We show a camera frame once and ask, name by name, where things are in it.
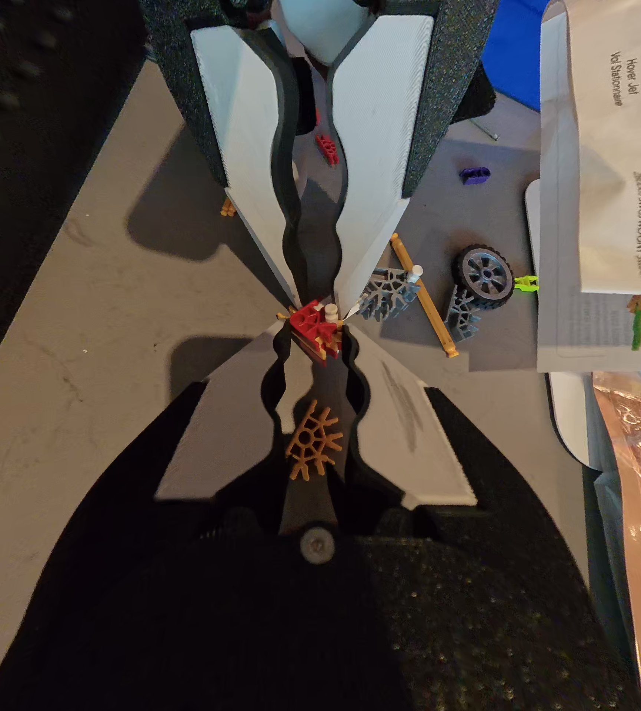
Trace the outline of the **grey toy connector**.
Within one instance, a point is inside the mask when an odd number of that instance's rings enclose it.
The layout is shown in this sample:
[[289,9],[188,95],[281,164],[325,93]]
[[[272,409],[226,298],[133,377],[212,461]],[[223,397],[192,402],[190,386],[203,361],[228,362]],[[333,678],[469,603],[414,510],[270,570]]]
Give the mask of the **grey toy connector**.
[[361,293],[364,308],[358,314],[365,320],[383,322],[405,311],[417,298],[418,290],[416,284],[406,281],[405,270],[375,268]]
[[455,285],[443,320],[455,344],[467,341],[476,335],[477,323],[481,320],[479,312],[480,308],[476,305],[474,296],[466,289],[460,289]]

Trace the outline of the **yellow toy connector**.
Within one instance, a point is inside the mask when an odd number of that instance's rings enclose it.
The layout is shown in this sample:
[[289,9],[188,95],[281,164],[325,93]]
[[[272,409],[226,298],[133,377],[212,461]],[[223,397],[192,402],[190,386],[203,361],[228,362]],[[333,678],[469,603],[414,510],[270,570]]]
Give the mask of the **yellow toy connector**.
[[335,466],[333,454],[343,451],[340,440],[344,435],[333,431],[338,423],[329,407],[318,410],[317,400],[310,401],[284,452],[290,481],[309,482],[312,474],[324,477],[326,466]]
[[337,359],[342,351],[342,327],[337,324],[321,324],[316,328],[314,338],[310,340],[310,352],[323,349],[328,358]]

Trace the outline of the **long yellow toy rod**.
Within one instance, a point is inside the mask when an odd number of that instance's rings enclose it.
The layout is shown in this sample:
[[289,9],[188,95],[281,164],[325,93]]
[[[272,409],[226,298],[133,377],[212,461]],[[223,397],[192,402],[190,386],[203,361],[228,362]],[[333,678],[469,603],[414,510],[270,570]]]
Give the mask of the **long yellow toy rod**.
[[[401,238],[397,233],[392,234],[390,238],[390,245],[405,271],[410,269],[414,265],[414,262],[411,259],[407,249],[405,248],[404,243],[402,242]],[[432,326],[433,331],[435,332],[438,340],[440,341],[443,351],[445,352],[448,358],[457,357],[459,355],[459,351],[450,334],[448,333],[448,330],[445,327],[443,320],[440,317],[440,314],[438,313],[438,309],[434,305],[434,302],[431,296],[429,295],[427,289],[425,288],[422,279],[420,279],[420,281],[415,284],[419,288],[417,292],[417,299],[419,300],[423,311]]]

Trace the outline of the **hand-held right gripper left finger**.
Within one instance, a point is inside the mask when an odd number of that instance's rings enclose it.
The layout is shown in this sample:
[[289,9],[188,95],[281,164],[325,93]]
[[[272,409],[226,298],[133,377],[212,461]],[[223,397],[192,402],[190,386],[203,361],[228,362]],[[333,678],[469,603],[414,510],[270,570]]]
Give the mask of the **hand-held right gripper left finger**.
[[158,501],[209,501],[272,454],[289,354],[288,324],[277,321],[209,375]]

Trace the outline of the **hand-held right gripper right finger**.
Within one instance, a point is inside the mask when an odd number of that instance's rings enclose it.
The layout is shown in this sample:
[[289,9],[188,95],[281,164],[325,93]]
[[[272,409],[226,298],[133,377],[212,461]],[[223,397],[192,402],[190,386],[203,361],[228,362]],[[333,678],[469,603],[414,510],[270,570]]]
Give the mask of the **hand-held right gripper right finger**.
[[476,506],[427,385],[361,330],[347,332],[357,345],[354,366],[369,387],[357,421],[361,462],[399,489],[404,507]]

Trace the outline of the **blue plastic bin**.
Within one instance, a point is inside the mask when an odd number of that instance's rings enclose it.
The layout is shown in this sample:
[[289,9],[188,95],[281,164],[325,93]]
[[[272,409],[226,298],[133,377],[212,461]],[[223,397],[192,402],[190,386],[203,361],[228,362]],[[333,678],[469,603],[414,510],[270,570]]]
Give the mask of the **blue plastic bin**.
[[539,111],[541,20],[547,1],[500,1],[483,52],[493,88]]

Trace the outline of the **red connector with white rod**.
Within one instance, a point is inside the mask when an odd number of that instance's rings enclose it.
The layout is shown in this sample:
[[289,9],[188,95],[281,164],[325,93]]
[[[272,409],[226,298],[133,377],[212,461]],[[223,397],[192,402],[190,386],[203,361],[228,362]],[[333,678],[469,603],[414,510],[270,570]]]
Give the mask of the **red connector with white rod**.
[[325,307],[316,299],[291,314],[290,325],[295,333],[316,349],[330,346],[337,330],[334,322],[326,320]]

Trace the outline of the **toy wheel with black tyre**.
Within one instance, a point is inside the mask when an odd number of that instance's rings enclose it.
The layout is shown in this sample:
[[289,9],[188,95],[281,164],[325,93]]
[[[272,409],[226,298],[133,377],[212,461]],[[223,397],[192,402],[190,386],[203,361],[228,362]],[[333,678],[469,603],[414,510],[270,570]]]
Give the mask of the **toy wheel with black tyre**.
[[470,305],[482,310],[503,307],[514,292],[515,280],[502,254],[485,244],[472,244],[460,251],[451,265],[458,292],[465,292]]

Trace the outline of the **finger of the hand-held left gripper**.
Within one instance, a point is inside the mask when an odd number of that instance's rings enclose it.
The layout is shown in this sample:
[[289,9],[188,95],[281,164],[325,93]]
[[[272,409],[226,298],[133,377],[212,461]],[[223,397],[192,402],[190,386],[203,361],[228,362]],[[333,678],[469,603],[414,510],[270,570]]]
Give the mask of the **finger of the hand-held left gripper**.
[[294,173],[300,90],[278,25],[190,31],[231,199],[290,303],[306,294]]
[[330,126],[344,160],[334,232],[334,301],[357,303],[408,206],[404,179],[434,26],[426,14],[370,17],[328,76]]

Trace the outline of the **printed instruction sheet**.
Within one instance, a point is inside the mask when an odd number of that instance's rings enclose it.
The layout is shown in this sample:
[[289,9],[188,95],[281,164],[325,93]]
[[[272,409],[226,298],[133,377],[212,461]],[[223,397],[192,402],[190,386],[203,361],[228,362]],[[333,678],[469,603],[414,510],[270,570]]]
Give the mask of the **printed instruction sheet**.
[[566,1],[581,290],[641,294],[641,1]]

